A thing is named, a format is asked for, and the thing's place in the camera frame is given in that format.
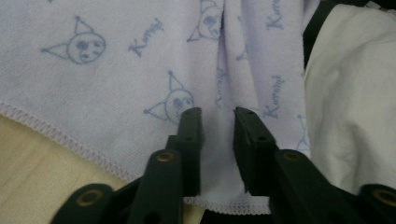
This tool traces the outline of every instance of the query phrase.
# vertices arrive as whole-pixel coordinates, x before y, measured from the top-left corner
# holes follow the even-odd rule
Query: white garment
[[[337,187],[396,188],[396,17],[339,5],[306,69],[311,158]]]
[[[280,147],[308,153],[302,33],[317,5],[3,0],[0,113],[134,180],[199,106],[202,195],[186,202],[268,213],[266,198],[244,192],[233,109],[255,110]]]

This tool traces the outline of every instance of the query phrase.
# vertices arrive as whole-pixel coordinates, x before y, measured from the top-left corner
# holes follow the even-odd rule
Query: stitched edge
[[[120,177],[121,179],[131,182],[137,178],[133,173],[123,169],[117,165],[114,161],[109,160],[104,155],[93,151],[90,147],[86,147],[84,144],[73,139],[71,136],[63,133],[61,129],[54,127],[47,122],[39,119],[38,117],[29,115],[23,110],[17,108],[14,105],[10,105],[4,102],[0,102],[0,114],[3,116],[13,119],[39,133],[44,134],[51,140],[70,149],[77,153],[80,157],[91,161],[96,165],[104,168],[106,171],[113,175]],[[208,210],[230,215],[264,215],[270,214],[270,209],[267,203],[264,204],[223,204],[213,203],[207,200],[202,200],[199,197],[196,198],[184,198],[184,202],[206,208]]]

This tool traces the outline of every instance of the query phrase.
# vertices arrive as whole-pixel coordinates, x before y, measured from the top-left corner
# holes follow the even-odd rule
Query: cartoon face
[[[90,63],[105,50],[105,40],[94,33],[75,35],[67,46],[67,54],[74,63]]]
[[[174,123],[178,123],[181,114],[194,107],[192,95],[188,91],[176,90],[169,93],[165,101],[166,116]]]
[[[217,6],[207,7],[201,14],[198,30],[201,36],[219,39],[221,10]]]

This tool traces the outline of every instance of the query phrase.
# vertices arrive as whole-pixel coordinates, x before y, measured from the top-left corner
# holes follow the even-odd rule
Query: plain white cloth
[[[202,195],[227,214],[265,214],[244,191],[233,110],[256,111],[281,148],[309,154],[302,33],[318,0],[0,3],[0,113],[134,180],[203,109]]]
[[[311,159],[337,187],[396,188],[396,17],[339,5],[306,70]]]

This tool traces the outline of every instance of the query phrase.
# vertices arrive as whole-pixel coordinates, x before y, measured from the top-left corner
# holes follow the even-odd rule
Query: wooden table
[[[44,135],[0,116],[0,223],[50,223],[80,187],[126,183]],[[204,209],[185,205],[184,223],[198,224]]]

